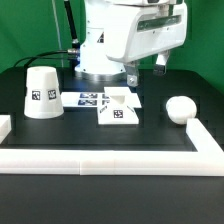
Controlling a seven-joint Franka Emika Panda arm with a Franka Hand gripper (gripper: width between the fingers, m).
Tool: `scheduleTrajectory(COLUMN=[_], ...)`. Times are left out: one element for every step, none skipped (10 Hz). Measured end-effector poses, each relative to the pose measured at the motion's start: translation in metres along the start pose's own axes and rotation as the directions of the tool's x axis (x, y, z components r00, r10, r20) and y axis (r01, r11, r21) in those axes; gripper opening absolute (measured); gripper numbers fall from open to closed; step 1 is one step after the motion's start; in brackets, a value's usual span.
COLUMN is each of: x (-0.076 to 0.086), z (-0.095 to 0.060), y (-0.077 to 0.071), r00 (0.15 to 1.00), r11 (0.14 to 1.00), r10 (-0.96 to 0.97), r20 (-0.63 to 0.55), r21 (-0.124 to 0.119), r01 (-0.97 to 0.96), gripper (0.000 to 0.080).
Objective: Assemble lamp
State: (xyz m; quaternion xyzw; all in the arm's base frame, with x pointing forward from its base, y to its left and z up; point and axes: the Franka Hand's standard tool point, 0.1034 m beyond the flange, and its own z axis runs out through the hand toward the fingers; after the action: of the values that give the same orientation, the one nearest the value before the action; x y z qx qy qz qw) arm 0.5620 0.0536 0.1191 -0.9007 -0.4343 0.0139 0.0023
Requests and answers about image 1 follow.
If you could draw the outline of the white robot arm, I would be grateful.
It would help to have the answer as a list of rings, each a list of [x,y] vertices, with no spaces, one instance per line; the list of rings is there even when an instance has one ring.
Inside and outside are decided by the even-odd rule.
[[[154,73],[166,73],[173,48],[187,33],[185,0],[84,0],[86,38],[76,75],[92,81],[125,80],[135,87],[138,64],[155,55]]]

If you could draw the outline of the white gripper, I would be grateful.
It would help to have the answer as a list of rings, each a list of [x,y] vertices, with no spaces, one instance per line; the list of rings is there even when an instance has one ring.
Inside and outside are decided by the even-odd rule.
[[[186,39],[185,2],[145,6],[112,3],[105,16],[105,54],[112,61],[127,63],[124,67],[131,87],[139,81],[138,65],[132,61],[159,53],[153,73],[162,76],[166,73],[169,50],[181,46]]]

